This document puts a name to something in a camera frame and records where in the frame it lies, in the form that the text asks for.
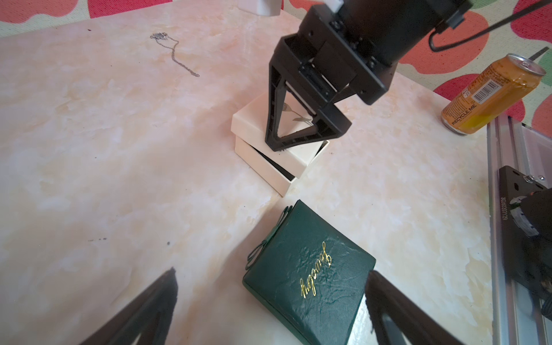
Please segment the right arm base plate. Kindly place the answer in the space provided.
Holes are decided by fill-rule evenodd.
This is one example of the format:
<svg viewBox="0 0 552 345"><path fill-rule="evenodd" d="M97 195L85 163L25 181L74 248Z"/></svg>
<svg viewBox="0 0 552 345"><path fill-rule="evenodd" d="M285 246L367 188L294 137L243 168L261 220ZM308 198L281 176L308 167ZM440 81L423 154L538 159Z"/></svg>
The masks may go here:
<svg viewBox="0 0 552 345"><path fill-rule="evenodd" d="M541 315L551 319L551 189L507 165L499 183L505 271L543 301Z"/></svg>

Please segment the green jewelry box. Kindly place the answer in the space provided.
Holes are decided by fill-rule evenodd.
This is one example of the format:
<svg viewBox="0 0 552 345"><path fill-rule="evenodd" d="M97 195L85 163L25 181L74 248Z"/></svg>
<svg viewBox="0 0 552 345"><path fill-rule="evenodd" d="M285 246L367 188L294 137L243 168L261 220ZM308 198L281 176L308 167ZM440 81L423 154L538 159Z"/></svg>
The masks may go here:
<svg viewBox="0 0 552 345"><path fill-rule="evenodd" d="M248 255L242 283L303 344L346 344L375 264L297 201Z"/></svg>

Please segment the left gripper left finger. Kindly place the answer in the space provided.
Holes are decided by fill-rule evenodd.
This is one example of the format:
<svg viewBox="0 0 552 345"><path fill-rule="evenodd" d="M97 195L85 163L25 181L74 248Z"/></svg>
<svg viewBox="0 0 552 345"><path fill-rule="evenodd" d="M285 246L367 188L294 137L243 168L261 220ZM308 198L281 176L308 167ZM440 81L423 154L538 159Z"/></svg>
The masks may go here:
<svg viewBox="0 0 552 345"><path fill-rule="evenodd" d="M178 299L175 269L164 272L83 344L164 344Z"/></svg>

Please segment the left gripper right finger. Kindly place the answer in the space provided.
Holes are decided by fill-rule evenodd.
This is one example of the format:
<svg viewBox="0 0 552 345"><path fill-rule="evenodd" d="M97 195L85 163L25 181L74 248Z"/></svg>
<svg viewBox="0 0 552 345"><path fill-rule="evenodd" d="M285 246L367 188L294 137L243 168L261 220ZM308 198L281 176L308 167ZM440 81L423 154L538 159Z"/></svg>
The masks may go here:
<svg viewBox="0 0 552 345"><path fill-rule="evenodd" d="M378 344L460 344L376 270L368 274L366 305Z"/></svg>

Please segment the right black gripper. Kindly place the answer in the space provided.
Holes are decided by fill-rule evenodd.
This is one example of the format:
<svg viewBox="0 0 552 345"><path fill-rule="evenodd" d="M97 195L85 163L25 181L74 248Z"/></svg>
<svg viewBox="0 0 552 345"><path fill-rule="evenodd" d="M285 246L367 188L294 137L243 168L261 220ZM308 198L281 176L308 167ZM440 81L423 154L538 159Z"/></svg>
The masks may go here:
<svg viewBox="0 0 552 345"><path fill-rule="evenodd" d="M357 95L368 105L390 88L398 61L428 33L456 28L471 1L344 1L312 6L296 34L278 42L269 64L265 142L272 151L343 136L351 121L335 103ZM279 137L287 93L312 117Z"/></svg>

